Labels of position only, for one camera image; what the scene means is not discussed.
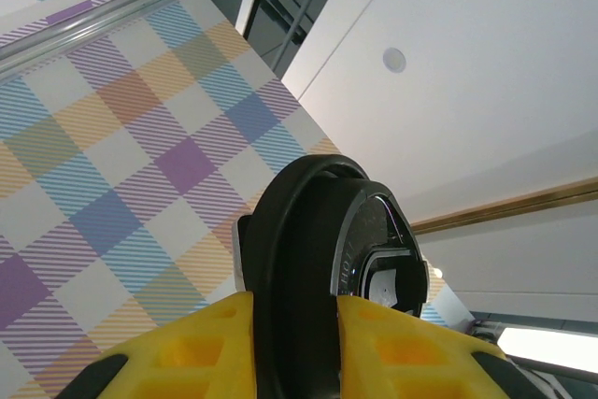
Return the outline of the brass trim strip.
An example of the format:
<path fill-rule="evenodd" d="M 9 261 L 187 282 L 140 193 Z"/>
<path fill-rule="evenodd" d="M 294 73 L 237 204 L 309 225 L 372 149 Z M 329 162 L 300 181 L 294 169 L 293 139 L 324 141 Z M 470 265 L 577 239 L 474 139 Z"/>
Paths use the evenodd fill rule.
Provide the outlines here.
<path fill-rule="evenodd" d="M 598 177 L 414 222 L 411 228 L 415 235 L 425 235 L 595 200 L 598 200 Z"/>

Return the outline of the aluminium frame bar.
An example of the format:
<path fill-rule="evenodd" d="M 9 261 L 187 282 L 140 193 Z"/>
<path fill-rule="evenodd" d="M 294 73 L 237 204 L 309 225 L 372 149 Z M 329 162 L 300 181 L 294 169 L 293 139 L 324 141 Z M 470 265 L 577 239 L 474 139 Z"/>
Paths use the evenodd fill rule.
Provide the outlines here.
<path fill-rule="evenodd" d="M 175 0 L 110 0 L 0 49 L 0 82 Z"/>

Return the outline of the black plastic coffee lid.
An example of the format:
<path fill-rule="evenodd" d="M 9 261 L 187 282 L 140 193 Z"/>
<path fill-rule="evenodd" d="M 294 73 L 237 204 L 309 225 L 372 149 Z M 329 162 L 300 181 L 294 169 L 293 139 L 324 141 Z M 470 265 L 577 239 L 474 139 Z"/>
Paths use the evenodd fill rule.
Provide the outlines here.
<path fill-rule="evenodd" d="M 429 274 L 392 192 L 349 157 L 287 165 L 242 219 L 258 399 L 339 399 L 339 297 L 418 317 Z"/>

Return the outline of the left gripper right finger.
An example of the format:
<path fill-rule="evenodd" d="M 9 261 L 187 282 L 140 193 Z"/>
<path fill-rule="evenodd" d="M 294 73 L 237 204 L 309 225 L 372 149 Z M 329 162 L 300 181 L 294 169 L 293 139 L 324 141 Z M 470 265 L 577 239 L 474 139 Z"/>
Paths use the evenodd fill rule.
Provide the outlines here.
<path fill-rule="evenodd" d="M 336 304 L 340 399 L 571 399 L 493 344 L 361 297 Z"/>

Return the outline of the round ceiling spotlight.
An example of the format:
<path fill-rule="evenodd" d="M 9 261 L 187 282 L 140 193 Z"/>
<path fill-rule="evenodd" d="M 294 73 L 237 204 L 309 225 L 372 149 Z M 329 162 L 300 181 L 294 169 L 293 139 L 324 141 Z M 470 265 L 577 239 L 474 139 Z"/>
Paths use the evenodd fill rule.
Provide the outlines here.
<path fill-rule="evenodd" d="M 384 66 L 395 74 L 400 74 L 406 69 L 406 57 L 397 48 L 387 48 L 382 55 Z"/>

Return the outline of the grey ceiling pipe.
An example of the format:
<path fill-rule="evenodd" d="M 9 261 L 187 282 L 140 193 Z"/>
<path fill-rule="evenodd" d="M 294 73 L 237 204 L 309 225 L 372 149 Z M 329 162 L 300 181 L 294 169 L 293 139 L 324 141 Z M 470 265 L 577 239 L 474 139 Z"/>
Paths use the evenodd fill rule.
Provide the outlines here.
<path fill-rule="evenodd" d="M 306 15 L 307 10 L 308 10 L 309 6 L 311 5 L 312 1 L 313 0 L 303 0 L 302 1 L 301 5 L 299 7 L 299 10 L 298 10 L 296 16 L 294 17 L 294 20 L 289 28 L 289 31 L 284 36 L 284 39 L 282 40 L 282 43 L 281 43 L 280 47 L 278 48 L 278 52 L 277 52 L 276 56 L 274 57 L 272 64 L 270 65 L 270 68 L 272 69 L 273 72 L 275 72 L 276 69 L 278 68 L 279 63 L 284 55 L 284 52 L 291 44 L 292 37 L 295 34 L 296 30 L 299 28 L 300 23 L 301 23 L 302 19 L 304 18 L 304 16 Z"/>

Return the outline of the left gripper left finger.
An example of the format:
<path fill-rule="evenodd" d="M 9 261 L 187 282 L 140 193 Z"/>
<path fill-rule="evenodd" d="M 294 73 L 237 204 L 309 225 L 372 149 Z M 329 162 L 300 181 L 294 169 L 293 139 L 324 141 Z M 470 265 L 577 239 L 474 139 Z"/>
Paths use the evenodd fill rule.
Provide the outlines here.
<path fill-rule="evenodd" d="M 217 303 L 106 350 L 64 399 L 256 399 L 253 296 Z"/>

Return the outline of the bright ceiling light panel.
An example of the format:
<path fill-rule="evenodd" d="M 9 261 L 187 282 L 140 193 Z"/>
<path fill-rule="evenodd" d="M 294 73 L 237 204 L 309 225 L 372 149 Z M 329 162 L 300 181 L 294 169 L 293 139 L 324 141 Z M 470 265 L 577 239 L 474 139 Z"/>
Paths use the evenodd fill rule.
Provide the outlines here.
<path fill-rule="evenodd" d="M 598 375 L 598 335 L 506 326 L 497 344 L 507 355 Z"/>

